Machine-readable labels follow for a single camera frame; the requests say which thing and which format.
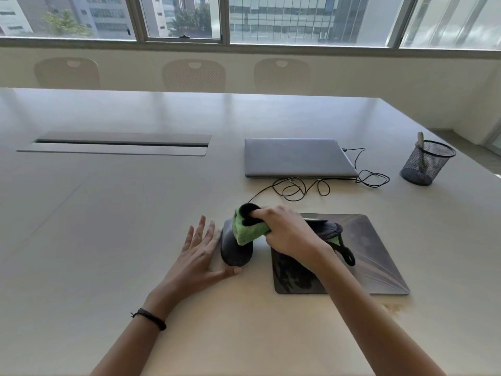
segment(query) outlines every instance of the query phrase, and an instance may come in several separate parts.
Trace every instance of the mesh pencil holder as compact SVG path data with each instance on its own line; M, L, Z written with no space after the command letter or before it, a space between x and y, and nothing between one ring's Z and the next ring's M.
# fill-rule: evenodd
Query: mesh pencil holder
M406 181L419 186L429 186L449 158L456 155L450 146L436 141L424 140L423 148L418 143L405 163L400 175Z

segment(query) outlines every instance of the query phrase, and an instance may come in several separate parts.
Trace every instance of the silver laptop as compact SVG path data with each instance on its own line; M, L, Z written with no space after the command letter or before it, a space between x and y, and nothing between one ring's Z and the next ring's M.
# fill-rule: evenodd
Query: silver laptop
M246 138L246 177L356 178L336 140L329 138Z

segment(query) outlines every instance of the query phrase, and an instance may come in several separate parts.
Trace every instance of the chair backrest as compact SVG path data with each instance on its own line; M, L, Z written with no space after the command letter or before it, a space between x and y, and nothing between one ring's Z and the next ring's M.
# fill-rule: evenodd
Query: chair backrest
M97 63L86 58L56 57L34 65L34 74L42 88L100 90Z
M268 58L254 66L254 85L259 94L309 95L310 66L297 59Z
M201 59L179 59L162 69L169 92L224 92L226 70L221 64Z

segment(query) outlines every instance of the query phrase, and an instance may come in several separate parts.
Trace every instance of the right hand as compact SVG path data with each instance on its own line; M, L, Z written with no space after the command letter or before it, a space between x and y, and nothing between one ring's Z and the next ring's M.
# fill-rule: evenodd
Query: right hand
M322 262L323 255L333 252L301 215L286 206L260 208L250 215L268 224L271 232L266 234L266 242L269 246L295 258L311 270Z

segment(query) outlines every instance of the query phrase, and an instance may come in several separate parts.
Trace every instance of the windowsill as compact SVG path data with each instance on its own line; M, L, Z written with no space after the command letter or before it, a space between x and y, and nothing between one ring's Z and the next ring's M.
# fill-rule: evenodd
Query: windowsill
M373 56L416 58L478 58L501 59L499 50L442 50L442 49L391 49L359 46L324 46L290 44L223 44L215 40L190 40L189 42L134 40L75 39L75 38L17 38L1 37L0 47L42 49L96 49L96 50L153 50L190 52L232 52L235 54L312 55L312 56Z

